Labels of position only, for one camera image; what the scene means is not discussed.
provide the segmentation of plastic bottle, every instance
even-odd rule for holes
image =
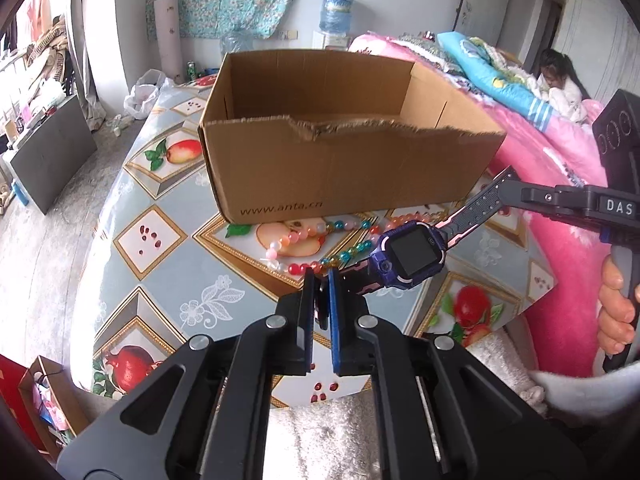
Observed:
[[[346,36],[351,28],[352,4],[353,0],[322,0],[320,30]]]
[[[220,38],[220,56],[225,59],[227,52],[243,52],[254,49],[254,37],[247,30],[241,30],[236,24],[234,30],[224,34]]]

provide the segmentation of pink bedsheet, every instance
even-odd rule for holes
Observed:
[[[350,50],[417,61],[431,67],[408,48],[373,34],[356,38]],[[575,185],[580,180],[607,185],[590,124],[580,126],[554,116],[543,134],[486,95],[472,92],[469,95],[507,131],[490,165],[492,170],[512,165],[522,180],[544,186]],[[591,123],[602,111],[602,104],[587,100],[584,105]],[[598,345],[596,303],[600,265],[609,253],[609,246],[600,243],[596,234],[580,228],[535,213],[524,216],[558,278],[553,290],[526,311],[540,369],[588,377]]]

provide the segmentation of tiled floor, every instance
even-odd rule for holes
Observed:
[[[68,364],[78,278],[98,215],[144,121],[98,145],[46,216],[14,199],[0,217],[0,354],[29,365],[42,354]]]

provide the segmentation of human hand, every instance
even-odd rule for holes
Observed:
[[[598,343],[608,354],[619,354],[634,339],[630,325],[635,310],[631,301],[620,293],[622,273],[607,256],[602,264],[602,286],[598,298],[602,309],[598,316]],[[636,300],[640,301],[640,285],[636,287]]]

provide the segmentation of wall socket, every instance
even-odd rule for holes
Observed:
[[[296,30],[279,30],[278,39],[279,40],[297,40],[298,32]]]

